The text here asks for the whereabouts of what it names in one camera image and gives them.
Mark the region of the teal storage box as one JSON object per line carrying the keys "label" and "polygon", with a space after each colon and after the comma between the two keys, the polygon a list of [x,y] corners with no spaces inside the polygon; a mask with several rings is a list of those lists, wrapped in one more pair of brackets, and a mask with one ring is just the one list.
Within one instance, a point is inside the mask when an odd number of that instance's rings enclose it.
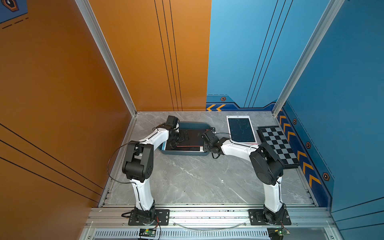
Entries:
{"label": "teal storage box", "polygon": [[208,130],[216,132],[216,128],[201,122],[180,122],[179,139],[176,142],[167,140],[158,149],[165,155],[207,156],[203,133]]}

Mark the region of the red writing tablet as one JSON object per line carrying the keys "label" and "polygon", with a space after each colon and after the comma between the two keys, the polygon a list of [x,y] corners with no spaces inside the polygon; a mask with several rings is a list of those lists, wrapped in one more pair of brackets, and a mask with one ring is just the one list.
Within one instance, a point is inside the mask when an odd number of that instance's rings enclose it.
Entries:
{"label": "red writing tablet", "polygon": [[178,147],[171,148],[168,141],[165,145],[165,151],[184,151],[184,152],[202,152],[203,151],[203,133],[207,130],[187,130],[189,140],[183,143],[180,143]]}

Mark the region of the pink writing tablet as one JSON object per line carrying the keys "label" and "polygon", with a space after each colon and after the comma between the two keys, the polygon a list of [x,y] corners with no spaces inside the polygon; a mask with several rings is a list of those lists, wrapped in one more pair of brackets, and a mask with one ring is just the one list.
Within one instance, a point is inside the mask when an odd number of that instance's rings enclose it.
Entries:
{"label": "pink writing tablet", "polygon": [[227,116],[227,125],[232,142],[252,146],[259,144],[250,116]]}

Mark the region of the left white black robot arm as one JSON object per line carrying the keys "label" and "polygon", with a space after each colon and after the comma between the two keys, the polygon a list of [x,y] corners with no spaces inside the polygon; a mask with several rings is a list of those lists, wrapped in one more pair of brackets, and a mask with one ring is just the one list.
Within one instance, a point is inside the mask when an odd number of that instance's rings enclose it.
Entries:
{"label": "left white black robot arm", "polygon": [[135,207],[130,219],[151,225],[156,221],[155,200],[151,194],[150,176],[154,170],[154,151],[166,141],[178,142],[180,121],[168,116],[165,123],[153,128],[153,132],[139,141],[127,144],[122,172],[133,185]]}

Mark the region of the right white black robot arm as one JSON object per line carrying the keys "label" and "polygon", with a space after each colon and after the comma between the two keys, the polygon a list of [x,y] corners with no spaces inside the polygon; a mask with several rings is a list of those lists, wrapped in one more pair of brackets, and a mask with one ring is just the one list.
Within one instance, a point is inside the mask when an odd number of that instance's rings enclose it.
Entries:
{"label": "right white black robot arm", "polygon": [[258,179],[264,185],[265,202],[263,206],[264,221],[268,225],[281,224],[287,213],[282,201],[281,182],[284,174],[284,162],[275,153],[272,146],[261,143],[257,146],[241,144],[230,138],[218,138],[207,130],[201,135],[204,152],[217,155],[234,156],[252,163]]}

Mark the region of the black grey chessboard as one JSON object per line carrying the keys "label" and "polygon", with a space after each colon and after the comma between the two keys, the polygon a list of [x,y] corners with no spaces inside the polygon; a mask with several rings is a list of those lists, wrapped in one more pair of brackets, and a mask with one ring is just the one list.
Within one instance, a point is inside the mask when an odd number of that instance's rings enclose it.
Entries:
{"label": "black grey chessboard", "polygon": [[259,127],[258,136],[262,143],[267,143],[272,147],[278,157],[283,161],[285,169],[298,168],[300,162],[291,148],[287,137],[279,126]]}

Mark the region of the left green circuit board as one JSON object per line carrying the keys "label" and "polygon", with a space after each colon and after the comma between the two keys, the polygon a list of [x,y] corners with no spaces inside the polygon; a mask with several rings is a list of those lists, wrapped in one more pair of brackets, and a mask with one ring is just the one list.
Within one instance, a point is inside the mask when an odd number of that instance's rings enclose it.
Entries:
{"label": "left green circuit board", "polygon": [[153,229],[143,229],[140,228],[138,232],[139,240],[155,240],[157,237],[157,230]]}

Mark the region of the green circuit board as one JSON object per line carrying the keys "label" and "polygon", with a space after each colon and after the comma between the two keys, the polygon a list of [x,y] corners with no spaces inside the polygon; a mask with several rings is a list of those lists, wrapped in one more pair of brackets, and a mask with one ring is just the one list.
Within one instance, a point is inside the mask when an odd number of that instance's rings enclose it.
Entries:
{"label": "green circuit board", "polygon": [[267,229],[270,240],[283,240],[284,236],[290,235],[291,232],[287,229]]}
{"label": "green circuit board", "polygon": [[140,228],[138,232],[139,240],[155,240],[157,237],[157,230],[153,229],[143,229]]}

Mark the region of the right green circuit board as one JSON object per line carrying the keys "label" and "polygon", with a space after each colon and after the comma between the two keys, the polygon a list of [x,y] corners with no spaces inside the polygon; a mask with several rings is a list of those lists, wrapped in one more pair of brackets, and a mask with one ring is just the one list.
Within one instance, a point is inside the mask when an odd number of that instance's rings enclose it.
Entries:
{"label": "right green circuit board", "polygon": [[270,240],[283,240],[284,236],[290,235],[291,232],[287,229],[267,229]]}

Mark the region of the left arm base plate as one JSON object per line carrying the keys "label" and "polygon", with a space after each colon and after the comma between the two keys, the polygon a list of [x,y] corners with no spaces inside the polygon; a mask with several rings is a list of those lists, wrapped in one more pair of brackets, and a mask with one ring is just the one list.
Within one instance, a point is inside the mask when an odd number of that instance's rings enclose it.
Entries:
{"label": "left arm base plate", "polygon": [[142,211],[134,208],[130,212],[128,221],[129,226],[168,226],[170,219],[170,210],[168,209],[151,209],[149,211]]}

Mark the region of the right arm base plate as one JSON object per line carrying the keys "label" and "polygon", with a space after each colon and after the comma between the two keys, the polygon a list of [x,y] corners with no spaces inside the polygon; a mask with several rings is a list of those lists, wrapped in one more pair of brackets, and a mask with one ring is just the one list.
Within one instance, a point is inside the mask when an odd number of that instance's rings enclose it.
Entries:
{"label": "right arm base plate", "polygon": [[277,213],[268,209],[248,210],[249,219],[252,226],[281,225],[290,226],[292,224],[288,211],[282,207]]}

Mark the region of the left aluminium corner post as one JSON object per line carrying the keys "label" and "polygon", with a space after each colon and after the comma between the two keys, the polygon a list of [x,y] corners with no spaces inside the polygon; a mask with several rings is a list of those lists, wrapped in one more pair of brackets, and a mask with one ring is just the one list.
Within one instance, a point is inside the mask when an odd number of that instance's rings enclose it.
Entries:
{"label": "left aluminium corner post", "polygon": [[110,50],[107,40],[103,34],[103,31],[99,25],[96,15],[92,9],[89,1],[75,0],[83,19],[85,20],[87,27],[104,59],[106,66],[108,67],[111,76],[131,114],[132,117],[137,116],[137,109],[133,103],[132,97],[128,91],[126,83],[122,77],[119,67],[114,59],[114,56]]}

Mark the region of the aluminium corner post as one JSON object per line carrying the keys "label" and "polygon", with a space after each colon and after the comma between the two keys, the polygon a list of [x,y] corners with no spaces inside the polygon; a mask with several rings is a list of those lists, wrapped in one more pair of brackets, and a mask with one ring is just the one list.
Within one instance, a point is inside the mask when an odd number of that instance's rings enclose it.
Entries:
{"label": "aluminium corner post", "polygon": [[336,15],[340,11],[344,0],[331,0],[329,1],[325,11],[323,12],[318,24],[316,25],[304,51],[302,52],[295,68],[293,69],[290,77],[287,80],[273,110],[272,115],[277,117],[280,110],[283,108],[284,103],[288,100],[291,92],[293,91],[295,85],[299,81],[301,75],[303,74],[305,68],[316,52],[318,46],[326,35],[328,29],[330,28],[332,22],[334,21]]}
{"label": "aluminium corner post", "polygon": [[92,9],[89,1],[75,0],[83,19],[85,20],[87,27],[104,59],[106,66],[108,67],[111,76],[131,114],[132,117],[137,116],[137,109],[133,103],[132,97],[128,91],[126,83],[122,77],[119,67],[114,59],[114,56],[110,50],[107,40],[103,34],[103,31],[99,25],[96,15]]}

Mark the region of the aluminium front rail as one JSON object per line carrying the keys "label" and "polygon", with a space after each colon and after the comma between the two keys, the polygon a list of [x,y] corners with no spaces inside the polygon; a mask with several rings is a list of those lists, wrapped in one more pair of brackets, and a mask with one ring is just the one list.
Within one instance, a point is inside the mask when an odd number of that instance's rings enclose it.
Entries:
{"label": "aluminium front rail", "polygon": [[[263,209],[262,205],[158,205],[156,209],[170,210],[168,226],[153,226],[155,240],[270,240],[267,229],[287,229],[284,240],[341,240],[343,239],[326,208],[310,205],[287,205],[290,226],[252,226],[248,210]],[[92,208],[81,240],[138,240],[140,228],[129,226],[133,206]]]}

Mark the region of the right aluminium corner post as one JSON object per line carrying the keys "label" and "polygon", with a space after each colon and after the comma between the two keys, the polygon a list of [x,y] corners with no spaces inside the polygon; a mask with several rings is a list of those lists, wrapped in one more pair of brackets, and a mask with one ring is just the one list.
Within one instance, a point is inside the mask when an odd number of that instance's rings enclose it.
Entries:
{"label": "right aluminium corner post", "polygon": [[305,68],[316,52],[318,46],[326,35],[328,29],[330,28],[332,22],[334,21],[336,15],[340,11],[344,0],[331,0],[329,1],[325,11],[323,12],[318,24],[316,25],[304,51],[302,52],[295,68],[293,69],[290,77],[287,80],[273,110],[272,115],[277,117],[280,110],[283,108],[284,103],[288,100],[291,92],[293,91],[295,85],[299,81],[301,75],[303,74]]}

